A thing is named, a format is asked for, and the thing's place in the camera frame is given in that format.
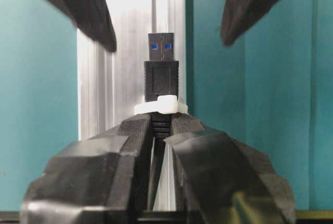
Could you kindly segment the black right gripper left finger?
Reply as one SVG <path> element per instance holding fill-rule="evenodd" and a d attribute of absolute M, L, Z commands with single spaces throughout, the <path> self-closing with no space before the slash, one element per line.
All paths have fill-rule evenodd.
<path fill-rule="evenodd" d="M 51 157 L 28 187 L 22 223 L 133 223 L 146 210 L 151 117 L 136 115 Z"/>

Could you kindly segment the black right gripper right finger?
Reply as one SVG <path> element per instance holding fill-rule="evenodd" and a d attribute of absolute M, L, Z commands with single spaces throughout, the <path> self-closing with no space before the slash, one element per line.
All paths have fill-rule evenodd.
<path fill-rule="evenodd" d="M 181 113 L 172 116 L 166 142 L 174 154 L 176 208 L 187 223 L 296 222 L 291 187 L 266 154 Z"/>

